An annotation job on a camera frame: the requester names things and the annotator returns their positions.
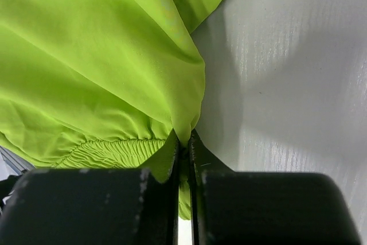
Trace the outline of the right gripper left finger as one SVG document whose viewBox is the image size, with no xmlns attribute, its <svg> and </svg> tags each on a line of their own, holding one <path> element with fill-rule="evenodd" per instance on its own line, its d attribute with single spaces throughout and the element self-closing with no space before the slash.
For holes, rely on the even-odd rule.
<svg viewBox="0 0 367 245">
<path fill-rule="evenodd" d="M 1 215 L 2 244 L 177 244 L 175 132 L 135 169 L 34 169 Z"/>
</svg>

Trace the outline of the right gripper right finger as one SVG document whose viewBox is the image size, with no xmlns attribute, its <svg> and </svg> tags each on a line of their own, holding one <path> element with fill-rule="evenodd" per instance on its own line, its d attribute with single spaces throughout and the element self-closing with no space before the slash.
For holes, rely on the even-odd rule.
<svg viewBox="0 0 367 245">
<path fill-rule="evenodd" d="M 348 206 L 327 175 L 236 172 L 193 131 L 189 183 L 194 244 L 360 244 Z"/>
</svg>

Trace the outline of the lime green shorts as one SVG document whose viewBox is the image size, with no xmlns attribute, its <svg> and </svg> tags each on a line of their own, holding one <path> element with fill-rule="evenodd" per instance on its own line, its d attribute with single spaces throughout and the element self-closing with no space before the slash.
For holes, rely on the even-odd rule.
<svg viewBox="0 0 367 245">
<path fill-rule="evenodd" d="M 1 0 L 1 145 L 37 168 L 135 168 L 187 147 L 222 0 Z"/>
</svg>

